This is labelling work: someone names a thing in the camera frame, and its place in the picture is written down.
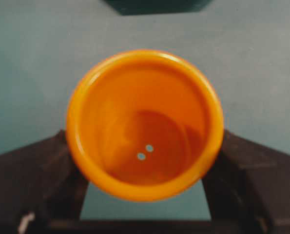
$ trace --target plastic part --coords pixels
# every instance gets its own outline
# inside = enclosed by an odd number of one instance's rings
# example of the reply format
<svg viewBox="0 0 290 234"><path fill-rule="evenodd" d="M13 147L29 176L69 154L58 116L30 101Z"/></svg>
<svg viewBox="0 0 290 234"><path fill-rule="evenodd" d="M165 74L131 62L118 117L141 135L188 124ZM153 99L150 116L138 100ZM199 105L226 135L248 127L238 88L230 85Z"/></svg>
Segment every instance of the plastic part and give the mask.
<svg viewBox="0 0 290 234"><path fill-rule="evenodd" d="M165 52L130 51L85 75L69 104L66 134L90 181L123 199L154 201L208 171L222 142L223 114L194 66ZM154 151L146 151L148 142Z"/></svg>

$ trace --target cup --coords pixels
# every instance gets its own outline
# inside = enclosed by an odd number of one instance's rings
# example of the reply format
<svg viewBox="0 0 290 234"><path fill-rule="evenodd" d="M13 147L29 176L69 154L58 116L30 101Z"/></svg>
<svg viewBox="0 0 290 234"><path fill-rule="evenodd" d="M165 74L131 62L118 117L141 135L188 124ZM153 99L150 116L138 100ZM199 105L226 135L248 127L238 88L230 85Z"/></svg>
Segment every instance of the cup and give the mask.
<svg viewBox="0 0 290 234"><path fill-rule="evenodd" d="M210 169L223 138L219 99L205 76L170 53L112 56L79 82L66 138L84 176L125 200L156 201Z"/></svg>

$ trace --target white mark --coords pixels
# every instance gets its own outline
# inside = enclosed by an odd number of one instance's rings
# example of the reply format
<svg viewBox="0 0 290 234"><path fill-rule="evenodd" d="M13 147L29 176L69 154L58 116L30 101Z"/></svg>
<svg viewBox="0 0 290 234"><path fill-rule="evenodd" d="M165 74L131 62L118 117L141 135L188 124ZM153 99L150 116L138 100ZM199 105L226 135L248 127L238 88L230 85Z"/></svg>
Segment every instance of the white mark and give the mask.
<svg viewBox="0 0 290 234"><path fill-rule="evenodd" d="M152 151L154 151L154 147L152 145L146 145L146 150L148 152L152 152Z"/></svg>
<svg viewBox="0 0 290 234"><path fill-rule="evenodd" d="M145 160L146 159L146 156L143 154L143 153L138 153L137 154L137 158L139 159L139 160Z"/></svg>
<svg viewBox="0 0 290 234"><path fill-rule="evenodd" d="M18 227L18 233L24 234L27 230L29 222L33 221L34 219L35 219L35 214L33 212L30 212L29 214L24 215L21 218L21 222Z"/></svg>

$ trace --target black holder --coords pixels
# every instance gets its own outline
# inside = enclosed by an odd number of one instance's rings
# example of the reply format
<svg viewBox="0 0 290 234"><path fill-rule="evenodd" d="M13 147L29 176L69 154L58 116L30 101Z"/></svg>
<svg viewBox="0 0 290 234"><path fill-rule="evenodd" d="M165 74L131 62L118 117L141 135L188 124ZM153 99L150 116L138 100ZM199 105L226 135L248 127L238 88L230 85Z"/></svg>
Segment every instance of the black holder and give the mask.
<svg viewBox="0 0 290 234"><path fill-rule="evenodd" d="M64 131L0 155L0 233L290 234L290 156L225 130L202 179L212 221L80 221L88 181Z"/></svg>

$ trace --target teal surface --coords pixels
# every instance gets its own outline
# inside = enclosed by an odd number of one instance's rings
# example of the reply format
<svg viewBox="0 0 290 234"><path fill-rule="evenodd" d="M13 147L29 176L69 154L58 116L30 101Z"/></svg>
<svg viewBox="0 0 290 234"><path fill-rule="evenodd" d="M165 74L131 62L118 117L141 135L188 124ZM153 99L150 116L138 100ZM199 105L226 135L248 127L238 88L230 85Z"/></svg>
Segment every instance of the teal surface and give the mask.
<svg viewBox="0 0 290 234"><path fill-rule="evenodd" d="M0 153L64 128L70 94L91 66L138 48L195 64L228 129L290 153L290 0L212 0L197 11L124 16L102 0L0 0ZM90 185L82 218L210 216L197 183L141 204Z"/></svg>

